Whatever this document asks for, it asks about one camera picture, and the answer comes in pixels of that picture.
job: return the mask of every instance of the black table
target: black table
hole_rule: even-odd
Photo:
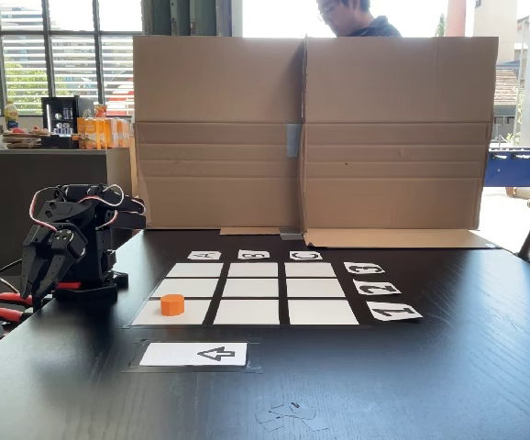
[[[128,327],[191,250],[221,250],[230,262],[242,248],[279,261],[306,250],[278,236],[146,232],[118,252],[130,288],[112,309],[88,314],[52,302],[22,324],[0,342],[0,440],[530,438],[529,264],[499,249],[322,250],[335,269],[380,264],[401,302],[424,318],[349,328]],[[129,372],[144,339],[249,340],[261,371]],[[280,394],[316,408],[330,429],[312,433],[284,419],[268,434],[255,413]]]

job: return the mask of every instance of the robotic arm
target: robotic arm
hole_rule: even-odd
[[[124,195],[115,185],[65,185],[54,188],[53,200],[44,203],[25,242],[21,271],[22,298],[32,297],[33,309],[54,291],[88,298],[116,296],[125,274],[112,271],[116,263],[111,229],[144,229],[145,204]],[[60,289],[77,283],[79,289]]]

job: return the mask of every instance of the tic-tac-toe grid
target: tic-tac-toe grid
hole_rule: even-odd
[[[319,258],[179,262],[151,294],[133,325],[357,325],[335,270],[342,268]],[[183,315],[160,314],[158,299],[166,294],[184,296]]]

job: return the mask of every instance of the printed number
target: printed number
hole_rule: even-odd
[[[269,252],[253,251],[253,250],[239,250],[238,259],[268,259]]]
[[[290,252],[291,259],[322,259],[319,252]]]
[[[390,282],[366,282],[354,280],[357,292],[363,295],[395,295],[401,293]]]
[[[354,273],[355,275],[385,273],[385,270],[373,263],[345,263],[345,268],[347,268],[349,273]]]
[[[379,321],[402,321],[404,319],[421,318],[414,307],[407,304],[393,304],[390,302],[367,302],[371,314]]]

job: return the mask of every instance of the black cable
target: black cable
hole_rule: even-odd
[[[18,291],[18,289],[15,286],[13,286],[11,283],[9,283],[7,280],[2,278],[2,274],[3,274],[3,272],[6,272],[7,270],[12,269],[15,266],[19,265],[20,263],[22,263],[22,261],[23,261],[22,258],[18,259],[17,261],[15,261],[13,263],[10,263],[10,264],[7,264],[6,266],[4,266],[3,268],[0,269],[0,282],[2,282],[6,287],[9,287],[10,289],[12,289],[13,291],[15,291],[18,294],[20,294],[20,291]]]

